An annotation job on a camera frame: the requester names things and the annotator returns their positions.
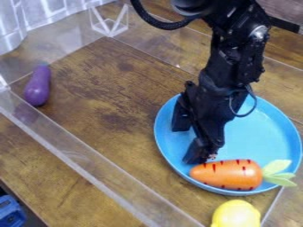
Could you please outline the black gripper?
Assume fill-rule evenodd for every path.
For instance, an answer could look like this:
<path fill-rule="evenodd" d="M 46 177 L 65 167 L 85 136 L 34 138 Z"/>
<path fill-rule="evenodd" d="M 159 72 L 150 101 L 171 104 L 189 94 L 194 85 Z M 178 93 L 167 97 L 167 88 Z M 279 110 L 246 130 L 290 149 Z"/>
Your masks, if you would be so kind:
<path fill-rule="evenodd" d="M 194 128 L 197 138 L 191 142 L 183 162 L 203 164 L 217 156 L 225 145 L 225 125 L 237 117 L 249 95 L 250 86 L 218 87 L 214 82 L 185 83 L 185 92 L 173 111 L 173 131 Z"/>

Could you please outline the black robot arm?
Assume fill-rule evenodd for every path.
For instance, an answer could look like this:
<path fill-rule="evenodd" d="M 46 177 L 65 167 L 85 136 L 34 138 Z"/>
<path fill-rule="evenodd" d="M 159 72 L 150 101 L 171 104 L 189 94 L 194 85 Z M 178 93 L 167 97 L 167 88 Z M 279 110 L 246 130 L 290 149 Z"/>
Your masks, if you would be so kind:
<path fill-rule="evenodd" d="M 251 83 L 265 73 L 271 25 L 257 0 L 173 0 L 173 8 L 205 20 L 214 30 L 199 82 L 185 84 L 173 113 L 173 130 L 195 132 L 183 162 L 201 164 L 217 156 L 225 146 L 225 125 L 243 116 L 239 109 L 257 96 Z"/>

